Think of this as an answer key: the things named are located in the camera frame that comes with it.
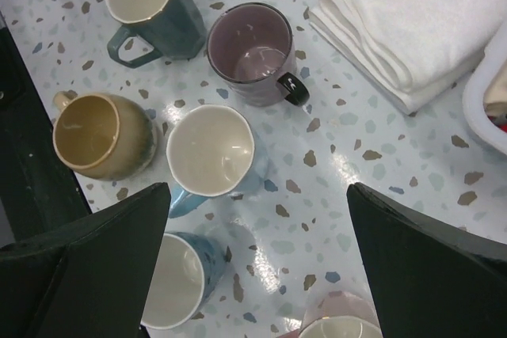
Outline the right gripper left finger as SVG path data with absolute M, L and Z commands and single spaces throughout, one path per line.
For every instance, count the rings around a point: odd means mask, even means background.
M 1 249 L 3 337 L 136 337 L 171 194 L 155 183 Z

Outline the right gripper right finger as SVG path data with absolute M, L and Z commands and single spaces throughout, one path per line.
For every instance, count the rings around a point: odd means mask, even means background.
M 504 337 L 506 246 L 401 205 L 346 192 L 385 337 Z

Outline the light blue faceted mug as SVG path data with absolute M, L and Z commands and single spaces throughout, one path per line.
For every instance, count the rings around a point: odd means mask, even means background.
M 166 159 L 174 179 L 169 218 L 209 199 L 255 192 L 269 171 L 265 144 L 235 109 L 201 105 L 170 132 Z

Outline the purple mug black handle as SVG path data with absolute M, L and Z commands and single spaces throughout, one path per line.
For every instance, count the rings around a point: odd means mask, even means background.
M 252 106 L 281 101 L 302 106 L 310 98 L 296 76 L 292 28 L 271 5 L 247 2 L 223 13 L 208 34 L 207 57 L 212 69 Z

